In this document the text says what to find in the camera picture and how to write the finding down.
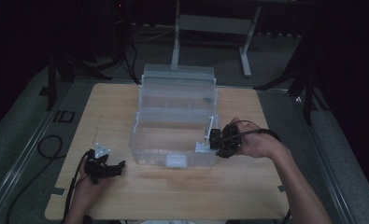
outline gray floor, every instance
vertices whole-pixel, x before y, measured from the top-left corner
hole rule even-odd
[[[225,46],[221,43],[199,43],[184,39],[179,64],[214,67],[218,85],[221,86],[253,87],[279,77],[299,41],[300,38],[274,39],[270,36],[256,35],[248,54],[253,73],[250,78],[242,76],[237,44]],[[171,35],[146,42],[138,41],[135,45],[137,47],[135,72],[138,77],[142,74],[146,63],[170,63],[173,46]],[[132,50],[128,51],[128,58],[130,60],[134,58]],[[127,81],[129,77],[122,65],[104,72],[107,76],[113,77],[112,82]],[[99,80],[92,77],[79,77],[72,84],[59,82],[61,101],[54,110],[46,112],[47,99],[38,95],[41,88],[47,85],[47,73],[44,70],[29,83],[28,88],[1,121],[0,186],[26,148],[32,149],[35,153],[29,152],[28,165],[22,173],[17,174],[21,175],[21,179],[12,180],[11,186],[18,181],[16,188],[12,189],[12,192],[7,191],[6,195],[9,197],[0,198],[0,223],[5,222],[7,208],[20,189],[48,163],[48,160],[36,153],[34,145],[37,141],[29,142],[29,139],[39,140],[42,136],[59,134],[63,138],[62,154],[64,154],[74,136],[92,85],[96,82]],[[287,89],[290,83],[290,81],[282,83],[277,88]],[[312,111],[314,125],[308,127],[301,117],[301,103],[290,98],[284,91],[260,92],[259,95],[270,128],[291,148],[299,167],[322,199],[334,223],[369,223],[369,185],[334,116],[316,104],[316,110]],[[73,122],[53,122],[52,118],[58,110],[75,111]],[[38,132],[39,137],[37,135],[32,138],[35,130],[41,132]],[[58,144],[54,139],[49,139],[42,145],[49,155],[53,154],[57,147]],[[325,159],[327,166],[323,165],[323,160],[320,162],[320,158]],[[63,160],[54,161],[51,167],[23,193],[11,214],[11,223],[58,223],[46,220],[44,210],[63,162]],[[329,187],[332,183],[338,188]],[[271,220],[242,222],[273,223]]]

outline human hand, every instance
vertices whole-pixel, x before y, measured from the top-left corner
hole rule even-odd
[[[233,118],[230,124],[236,125],[240,133],[260,129],[253,122],[247,124],[240,121],[239,118]],[[267,133],[249,133],[242,135],[242,145],[237,151],[237,155],[246,155],[253,158],[270,158],[277,148],[285,148],[275,137]]]
[[[71,207],[85,213],[100,198],[105,189],[111,184],[112,178],[102,178],[97,184],[93,184],[90,177],[85,174],[85,161],[79,169],[79,180],[76,183],[74,198]]]

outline black bracket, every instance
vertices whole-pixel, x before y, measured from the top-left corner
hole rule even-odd
[[[94,157],[94,150],[90,149],[88,158],[85,161],[85,174],[89,175],[93,184],[97,184],[100,178],[107,178],[121,175],[125,161],[121,161],[118,165],[106,165],[108,155],[101,158]]]
[[[211,149],[216,149],[216,155],[228,159],[232,157],[242,145],[242,138],[239,135],[239,130],[233,124],[227,124],[224,129],[212,129],[209,136]]]

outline black wire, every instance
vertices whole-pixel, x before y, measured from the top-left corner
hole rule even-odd
[[[45,156],[42,152],[41,152],[41,144],[48,138],[57,138],[59,140],[59,147],[55,153],[55,155],[53,157],[49,157],[49,156]],[[19,198],[22,196],[22,194],[27,190],[27,188],[50,166],[50,164],[55,161],[56,159],[60,159],[60,158],[64,158],[65,156],[60,156],[58,157],[59,153],[62,151],[63,148],[63,140],[60,136],[52,134],[52,135],[48,135],[46,137],[43,137],[37,144],[37,149],[38,152],[40,152],[41,156],[46,158],[46,159],[50,159],[50,162],[48,162],[48,164],[46,166],[44,166],[44,168],[42,168],[42,170],[40,172],[38,172],[38,174],[35,175],[35,177],[33,177],[32,180],[30,180],[29,183],[27,183],[26,186],[24,186],[23,189],[21,189],[21,191],[19,192],[19,194],[16,196],[16,198],[13,200],[12,204],[10,205],[10,207],[8,208],[7,211],[7,217],[6,217],[6,223],[9,224],[9,220],[10,220],[10,216],[12,213],[12,210],[15,206],[15,203],[17,202],[17,200],[19,200]]]
[[[290,217],[291,217],[291,211],[290,211],[290,208],[289,208],[289,211],[287,211],[287,215],[284,217],[281,224],[286,224],[290,220]]]
[[[133,68],[131,67],[131,65],[129,64],[128,62],[128,58],[126,57],[126,55],[124,54],[123,55],[123,58],[125,59],[125,62],[126,62],[126,65],[128,66],[128,73],[129,73],[129,76],[131,76],[132,80],[135,82],[135,84],[137,85],[140,85],[140,81],[137,79],[137,77],[135,77],[135,75],[133,74]]]
[[[77,176],[78,176],[78,173],[79,173],[79,169],[81,168],[81,164],[83,163],[85,157],[88,156],[88,154],[89,154],[89,151],[85,152],[85,154],[81,157],[81,160],[79,161],[79,164],[77,166],[76,173],[74,174],[74,177],[71,179],[70,188],[69,188],[68,193],[67,193],[67,198],[65,199],[64,216],[63,216],[63,219],[62,219],[61,223],[64,223],[65,217],[67,216],[68,211],[70,209],[71,196],[73,195],[74,187],[76,187],[76,181],[77,181]]]
[[[260,132],[260,129],[257,129],[257,130],[251,130],[251,131],[246,131],[246,132],[242,132],[242,133],[239,133],[239,134],[236,134],[236,135],[232,135],[230,137],[227,137],[227,138],[223,138],[219,141],[216,141],[216,143],[218,142],[225,142],[225,141],[228,141],[228,140],[231,140],[233,138],[237,138],[237,137],[240,137],[242,135],[245,135],[245,134],[249,134],[249,133],[259,133]]]
[[[289,208],[289,211],[287,211],[287,214],[286,216],[283,218],[282,220],[282,223],[281,224],[286,224],[289,220],[290,220],[290,217],[291,217],[291,211],[290,211],[290,208]]]
[[[78,183],[73,187],[74,189],[82,182],[82,180],[86,179],[89,175],[86,175],[85,177],[83,177],[82,179],[80,179],[78,181]]]

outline human arm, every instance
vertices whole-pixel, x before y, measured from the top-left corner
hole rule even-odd
[[[79,180],[74,191],[70,210],[65,217],[65,224],[82,224],[87,211],[97,202],[103,191],[110,185],[112,178],[103,178],[93,184],[84,171],[85,161],[79,169]]]
[[[240,133],[260,129],[252,122],[245,125],[239,118],[234,118],[231,124],[236,125]],[[305,180],[291,152],[275,137],[266,133],[243,135],[237,154],[272,160],[285,187],[296,223],[331,223],[319,197]]]

